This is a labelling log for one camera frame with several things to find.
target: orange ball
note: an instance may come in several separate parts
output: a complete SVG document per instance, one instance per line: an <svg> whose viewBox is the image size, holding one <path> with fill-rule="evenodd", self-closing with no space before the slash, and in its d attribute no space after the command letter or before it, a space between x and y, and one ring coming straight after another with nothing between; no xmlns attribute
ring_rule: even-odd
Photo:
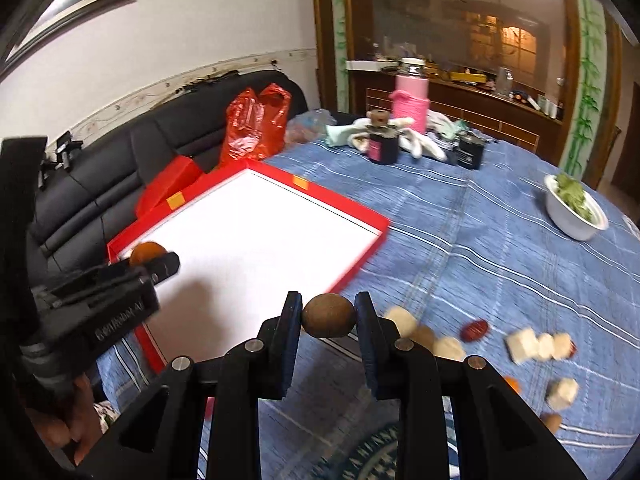
<svg viewBox="0 0 640 480"><path fill-rule="evenodd" d="M509 377L509 376L505 376L504 378L505 381L507 381L508 385L514 389L514 391L519 395L521 392L520 389L520 383L518 382L517 379L513 378L513 377Z"/></svg>
<svg viewBox="0 0 640 480"><path fill-rule="evenodd" d="M133 248L133 251L131 251L129 265L141 265L149 260L157 258L158 256L166 254L166 252L166 249L160 244L156 244L155 242L142 242L141 244L136 245Z"/></svg>

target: orange sticker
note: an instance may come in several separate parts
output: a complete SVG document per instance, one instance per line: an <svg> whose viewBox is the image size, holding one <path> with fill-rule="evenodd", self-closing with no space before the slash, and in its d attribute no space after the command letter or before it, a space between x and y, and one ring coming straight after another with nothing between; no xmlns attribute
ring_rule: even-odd
<svg viewBox="0 0 640 480"><path fill-rule="evenodd" d="M504 380L507 381L507 384L513 388L517 394L520 394L520 383L516 378L505 376Z"/></svg>
<svg viewBox="0 0 640 480"><path fill-rule="evenodd" d="M293 183L296 186L301 187L304 190L309 189L309 181L304 179L304 178L302 178L302 177L300 177L300 176L294 175L293 176Z"/></svg>
<svg viewBox="0 0 640 480"><path fill-rule="evenodd" d="M175 195L171 195L169 198L167 198L166 202L171 208L171 211L175 211L181 205L184 205L186 200L184 199L184 195L182 194L182 192L178 191L178 193L176 193Z"/></svg>

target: orange fruit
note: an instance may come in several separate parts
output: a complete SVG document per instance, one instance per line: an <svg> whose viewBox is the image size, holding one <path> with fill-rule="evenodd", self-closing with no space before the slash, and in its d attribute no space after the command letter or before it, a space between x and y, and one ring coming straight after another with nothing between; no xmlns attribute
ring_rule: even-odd
<svg viewBox="0 0 640 480"><path fill-rule="evenodd" d="M156 244L155 242L142 242L136 245L133 251L131 251L129 265L141 265L163 254L166 254L166 249L162 247L162 245Z"/></svg>

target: pink bottle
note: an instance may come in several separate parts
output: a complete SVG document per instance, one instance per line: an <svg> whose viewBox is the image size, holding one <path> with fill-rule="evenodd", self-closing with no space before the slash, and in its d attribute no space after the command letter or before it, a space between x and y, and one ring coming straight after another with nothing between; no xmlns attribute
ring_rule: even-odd
<svg viewBox="0 0 640 480"><path fill-rule="evenodd" d="M424 76L424 65L423 59L402 58L401 71L396 76L396 90L389 95L393 101L393 116L413 118L412 129L420 134L426 129L430 104L427 98L429 80Z"/></svg>

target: brown ball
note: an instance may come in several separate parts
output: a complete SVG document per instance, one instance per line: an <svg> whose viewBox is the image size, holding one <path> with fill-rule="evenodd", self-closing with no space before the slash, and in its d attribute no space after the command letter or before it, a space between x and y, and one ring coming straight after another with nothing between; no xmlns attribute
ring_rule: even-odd
<svg viewBox="0 0 640 480"><path fill-rule="evenodd" d="M518 380L515 377L509 377L508 375L504 376L504 380L507 381L507 384L513 388L513 390L519 395L520 392L522 391L522 388L520 387L520 383L518 382Z"/></svg>
<svg viewBox="0 0 640 480"><path fill-rule="evenodd" d="M166 254L166 249L162 247L160 244L156 244L155 242L142 242L141 244L136 245L131 251L131 256L129 257L129 265L142 265L149 260L153 260L158 256L162 256Z"/></svg>
<svg viewBox="0 0 640 480"><path fill-rule="evenodd" d="M436 335L433 330L426 325L418 325L410 335L412 341L424 346L429 352L433 352L433 344L436 342Z"/></svg>
<svg viewBox="0 0 640 480"><path fill-rule="evenodd" d="M312 337L343 337L355 323L351 301L340 294L319 294L302 311L302 326Z"/></svg>
<svg viewBox="0 0 640 480"><path fill-rule="evenodd" d="M540 420L542 420L544 425L551 433L556 434L556 432L560 429L562 416L558 413L543 413L542 415L540 415Z"/></svg>

